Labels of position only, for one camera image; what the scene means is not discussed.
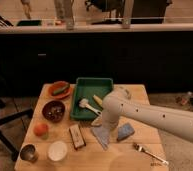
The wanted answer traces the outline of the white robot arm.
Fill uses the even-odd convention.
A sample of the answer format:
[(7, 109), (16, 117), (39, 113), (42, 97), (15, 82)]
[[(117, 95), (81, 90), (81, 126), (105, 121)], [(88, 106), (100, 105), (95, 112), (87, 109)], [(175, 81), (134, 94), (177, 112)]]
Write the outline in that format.
[(102, 106), (102, 125), (108, 130), (115, 129), (120, 118), (126, 117), (193, 143), (193, 112), (129, 100), (127, 90), (122, 87), (107, 94)]

